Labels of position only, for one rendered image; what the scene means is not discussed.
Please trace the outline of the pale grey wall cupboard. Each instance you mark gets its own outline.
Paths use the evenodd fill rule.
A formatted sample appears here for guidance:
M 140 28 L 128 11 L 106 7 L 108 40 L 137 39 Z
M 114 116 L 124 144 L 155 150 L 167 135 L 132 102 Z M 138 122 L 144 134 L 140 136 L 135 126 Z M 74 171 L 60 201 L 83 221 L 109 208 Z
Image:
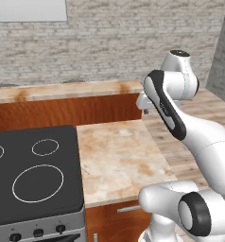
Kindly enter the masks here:
M 66 21 L 66 0 L 0 0 L 0 23 Z

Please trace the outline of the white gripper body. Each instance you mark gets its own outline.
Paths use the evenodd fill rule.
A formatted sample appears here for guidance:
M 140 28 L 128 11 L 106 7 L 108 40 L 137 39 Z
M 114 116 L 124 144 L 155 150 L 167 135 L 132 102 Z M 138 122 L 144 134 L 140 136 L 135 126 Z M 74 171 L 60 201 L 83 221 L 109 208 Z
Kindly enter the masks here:
M 152 110 L 154 109 L 154 105 L 151 100 L 147 97 L 146 93 L 142 91 L 136 100 L 136 106 L 139 110 Z

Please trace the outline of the brown wooden drawer front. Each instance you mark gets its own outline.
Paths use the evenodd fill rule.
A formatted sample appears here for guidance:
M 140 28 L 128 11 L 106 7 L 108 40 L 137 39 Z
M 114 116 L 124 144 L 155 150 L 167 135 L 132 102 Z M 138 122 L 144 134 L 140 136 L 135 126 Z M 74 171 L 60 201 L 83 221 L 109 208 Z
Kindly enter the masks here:
M 137 242 L 150 222 L 150 214 L 143 210 L 117 213 L 117 209 L 138 205 L 137 200 L 86 208 L 88 242 Z

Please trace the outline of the black hob stove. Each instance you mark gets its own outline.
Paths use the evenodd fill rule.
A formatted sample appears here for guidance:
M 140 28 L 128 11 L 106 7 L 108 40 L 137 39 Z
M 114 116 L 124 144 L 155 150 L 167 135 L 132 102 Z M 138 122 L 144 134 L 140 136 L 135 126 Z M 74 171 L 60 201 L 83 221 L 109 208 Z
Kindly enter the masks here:
M 19 242 L 87 242 L 73 126 L 0 131 L 0 242 L 13 233 Z

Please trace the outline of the brown wooden dining counter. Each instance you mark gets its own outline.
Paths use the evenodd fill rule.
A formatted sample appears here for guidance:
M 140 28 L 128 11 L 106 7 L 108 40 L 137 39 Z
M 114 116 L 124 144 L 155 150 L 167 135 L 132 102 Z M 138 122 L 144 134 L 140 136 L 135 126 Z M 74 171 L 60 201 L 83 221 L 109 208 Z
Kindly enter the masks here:
M 0 88 L 0 130 L 139 119 L 136 80 Z

